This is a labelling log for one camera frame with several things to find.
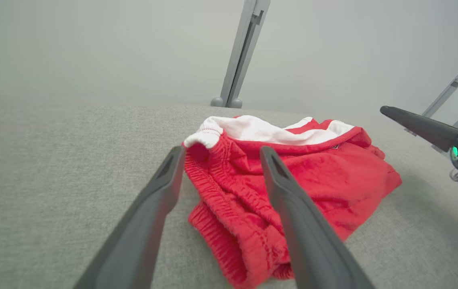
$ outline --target gray tablecloth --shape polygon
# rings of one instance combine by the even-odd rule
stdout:
[[[195,106],[65,108],[0,101],[0,289],[71,288],[172,146],[211,115],[277,126],[307,115]],[[323,109],[311,115],[317,120]],[[404,184],[346,242],[374,284],[458,288],[458,184],[425,141],[376,115],[363,126]],[[154,288],[230,287],[187,222],[199,197],[186,176],[168,215]],[[271,280],[266,288],[291,288]]]

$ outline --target red and white clothing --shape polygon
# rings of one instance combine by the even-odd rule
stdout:
[[[200,203],[189,221],[236,288],[293,278],[279,215],[266,193],[260,148],[272,147],[342,239],[402,181],[363,128],[308,117],[278,128],[253,116],[209,117],[184,141]]]

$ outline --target white fabric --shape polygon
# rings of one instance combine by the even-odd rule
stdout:
[[[197,130],[184,140],[185,147],[200,142],[206,148],[214,147],[220,135],[225,131],[227,135],[237,140],[262,141],[290,146],[316,145],[337,138],[354,128],[350,124],[333,120],[326,130],[307,130],[301,134],[293,134],[286,129],[305,126],[313,118],[306,117],[298,123],[279,128],[272,124],[250,115],[238,118],[208,117]]]

